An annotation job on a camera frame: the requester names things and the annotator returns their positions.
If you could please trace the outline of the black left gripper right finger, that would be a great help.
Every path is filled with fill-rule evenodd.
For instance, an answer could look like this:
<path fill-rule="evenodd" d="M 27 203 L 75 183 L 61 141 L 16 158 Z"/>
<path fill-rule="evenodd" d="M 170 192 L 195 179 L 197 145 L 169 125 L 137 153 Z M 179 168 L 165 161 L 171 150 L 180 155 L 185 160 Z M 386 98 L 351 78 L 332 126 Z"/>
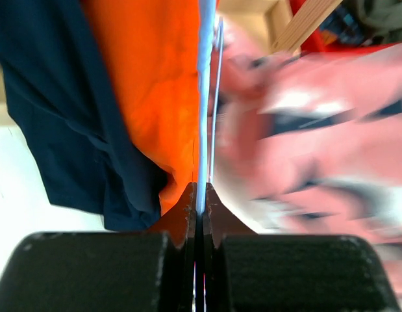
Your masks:
<path fill-rule="evenodd" d="M 207 185 L 207 311 L 401 311 L 377 252 L 350 235 L 259 235 Z"/>

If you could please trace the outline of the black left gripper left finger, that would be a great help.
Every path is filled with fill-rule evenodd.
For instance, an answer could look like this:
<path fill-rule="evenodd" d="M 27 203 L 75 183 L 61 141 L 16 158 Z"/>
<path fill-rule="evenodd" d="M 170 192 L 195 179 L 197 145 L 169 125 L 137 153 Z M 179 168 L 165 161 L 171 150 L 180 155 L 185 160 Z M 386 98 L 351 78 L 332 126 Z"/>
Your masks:
<path fill-rule="evenodd" d="M 196 185 L 143 232 L 37 232 L 0 278 L 0 311 L 190 311 Z"/>

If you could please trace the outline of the pink shark print shorts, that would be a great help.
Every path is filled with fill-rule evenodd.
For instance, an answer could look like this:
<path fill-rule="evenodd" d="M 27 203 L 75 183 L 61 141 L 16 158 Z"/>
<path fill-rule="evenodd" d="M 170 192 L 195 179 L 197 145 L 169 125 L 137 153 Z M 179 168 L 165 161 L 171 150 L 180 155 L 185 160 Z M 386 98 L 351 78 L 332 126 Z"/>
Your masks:
<path fill-rule="evenodd" d="M 225 21 L 214 187 L 259 233 L 346 234 L 402 299 L 402 43 L 368 55 L 266 55 Z"/>

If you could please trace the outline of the navy blue shorts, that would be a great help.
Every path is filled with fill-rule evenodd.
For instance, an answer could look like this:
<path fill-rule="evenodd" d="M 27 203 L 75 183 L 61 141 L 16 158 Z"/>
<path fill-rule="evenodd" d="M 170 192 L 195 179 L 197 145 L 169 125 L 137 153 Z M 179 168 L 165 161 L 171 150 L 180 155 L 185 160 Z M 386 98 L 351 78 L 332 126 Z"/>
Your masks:
<path fill-rule="evenodd" d="M 156 223 L 166 173 L 131 142 L 80 3 L 0 1 L 0 65 L 49 201 L 112 231 Z"/>

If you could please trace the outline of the blue hanger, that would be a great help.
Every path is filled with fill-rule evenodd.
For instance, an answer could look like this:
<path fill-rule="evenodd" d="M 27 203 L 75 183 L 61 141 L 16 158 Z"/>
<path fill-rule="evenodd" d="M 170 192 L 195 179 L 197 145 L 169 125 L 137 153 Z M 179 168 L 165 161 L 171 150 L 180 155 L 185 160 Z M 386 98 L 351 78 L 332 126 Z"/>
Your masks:
<path fill-rule="evenodd" d="M 206 207 L 207 169 L 208 169 L 208 99 L 210 91 L 210 60 L 214 42 L 214 21 L 217 3 L 206 0 L 199 2 L 200 28 L 197 54 L 197 73 L 199 89 L 199 162 L 197 194 L 195 201 L 195 271 L 194 293 L 195 310 L 205 310 L 204 297 L 204 249 L 203 213 Z"/>

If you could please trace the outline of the blue orange patterned shorts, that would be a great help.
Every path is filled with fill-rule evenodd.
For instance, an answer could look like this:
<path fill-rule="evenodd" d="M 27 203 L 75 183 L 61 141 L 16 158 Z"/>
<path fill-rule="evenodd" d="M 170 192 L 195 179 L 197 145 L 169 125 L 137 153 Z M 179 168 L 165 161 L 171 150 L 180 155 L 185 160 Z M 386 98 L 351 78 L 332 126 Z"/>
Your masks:
<path fill-rule="evenodd" d="M 362 46 L 366 35 L 357 17 L 356 1 L 342 1 L 320 24 L 319 31 L 325 45 Z"/>

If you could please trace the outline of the olive green shorts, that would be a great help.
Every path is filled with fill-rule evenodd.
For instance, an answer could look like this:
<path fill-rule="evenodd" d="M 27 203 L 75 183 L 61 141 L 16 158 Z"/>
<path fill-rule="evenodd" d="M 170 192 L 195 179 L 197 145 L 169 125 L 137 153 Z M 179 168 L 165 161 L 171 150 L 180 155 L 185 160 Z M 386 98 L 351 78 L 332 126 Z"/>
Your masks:
<path fill-rule="evenodd" d="M 402 42 L 402 1 L 344 1 L 375 44 Z"/>

